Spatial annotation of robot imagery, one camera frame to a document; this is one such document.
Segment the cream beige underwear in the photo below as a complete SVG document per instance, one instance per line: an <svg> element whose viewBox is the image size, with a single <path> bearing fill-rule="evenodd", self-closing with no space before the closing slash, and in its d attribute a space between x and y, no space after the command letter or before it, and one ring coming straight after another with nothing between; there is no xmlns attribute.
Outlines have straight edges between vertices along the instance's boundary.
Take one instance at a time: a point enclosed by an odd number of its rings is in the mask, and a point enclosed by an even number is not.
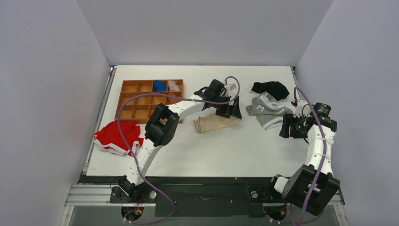
<svg viewBox="0 0 399 226"><path fill-rule="evenodd" d="M240 119L230 117L225 118L216 114L210 114L204 117L198 117L193 120L193 125L197 133L206 133L218 129L224 129L240 124Z"/></svg>

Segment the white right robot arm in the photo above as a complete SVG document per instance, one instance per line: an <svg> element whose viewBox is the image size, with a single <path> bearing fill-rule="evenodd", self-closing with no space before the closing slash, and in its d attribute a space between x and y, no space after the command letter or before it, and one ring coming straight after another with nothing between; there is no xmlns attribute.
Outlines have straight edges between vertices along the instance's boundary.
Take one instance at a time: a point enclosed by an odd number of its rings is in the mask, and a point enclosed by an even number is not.
<svg viewBox="0 0 399 226"><path fill-rule="evenodd" d="M309 105L304 100L298 100L293 105L295 111L283 116L279 136L308 141L305 164L290 178L279 174L274 176L265 194L271 201L287 201L317 216L340 187L340 181L334 178L331 167L337 122L329 117L331 107L327 104Z"/></svg>

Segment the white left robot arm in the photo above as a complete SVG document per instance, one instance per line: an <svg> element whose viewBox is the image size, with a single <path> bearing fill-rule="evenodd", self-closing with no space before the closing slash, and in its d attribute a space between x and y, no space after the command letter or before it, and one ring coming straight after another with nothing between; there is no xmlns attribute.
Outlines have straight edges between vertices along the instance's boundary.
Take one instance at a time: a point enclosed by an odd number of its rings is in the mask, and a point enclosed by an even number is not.
<svg viewBox="0 0 399 226"><path fill-rule="evenodd" d="M118 180L124 199L136 202L140 198L139 186L146 182L148 168L158 151L172 141L182 119L211 107L219 116L242 118L239 110L240 84L237 81L235 85L236 95L232 96L227 82L214 79L209 86L202 87L188 98L177 97L176 104L158 104L155 107L145 125L142 146L138 151L131 151L133 166Z"/></svg>

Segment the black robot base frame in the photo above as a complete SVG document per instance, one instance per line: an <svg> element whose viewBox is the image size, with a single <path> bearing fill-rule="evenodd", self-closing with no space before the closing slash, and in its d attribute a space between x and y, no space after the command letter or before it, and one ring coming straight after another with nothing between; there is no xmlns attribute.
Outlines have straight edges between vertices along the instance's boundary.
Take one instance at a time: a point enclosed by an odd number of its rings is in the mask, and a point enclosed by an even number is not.
<svg viewBox="0 0 399 226"><path fill-rule="evenodd" d="M148 177L130 185L124 176L82 175L79 184L101 186L108 193L107 204L122 207L122 215L133 222L150 206L156 217L230 217L248 215L283 217L292 204L319 216L339 189L331 175L313 181L311 170L300 170L277 191L279 176L233 177Z"/></svg>

